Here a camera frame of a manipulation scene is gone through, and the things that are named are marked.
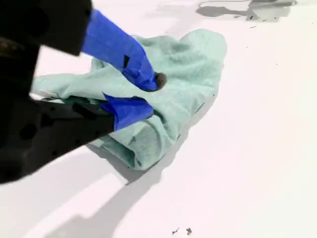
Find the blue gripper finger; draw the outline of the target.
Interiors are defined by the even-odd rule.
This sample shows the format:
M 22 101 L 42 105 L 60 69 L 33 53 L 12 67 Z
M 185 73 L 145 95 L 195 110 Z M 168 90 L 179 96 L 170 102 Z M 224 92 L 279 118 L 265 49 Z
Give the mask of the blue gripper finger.
M 32 168 L 39 169 L 58 157 L 153 115 L 143 98 L 116 98 L 90 103 L 41 100 L 39 131 L 32 142 Z
M 154 92 L 165 85 L 166 75 L 154 71 L 143 47 L 90 0 L 44 0 L 42 10 L 48 17 L 44 45 L 105 61 L 143 91 Z

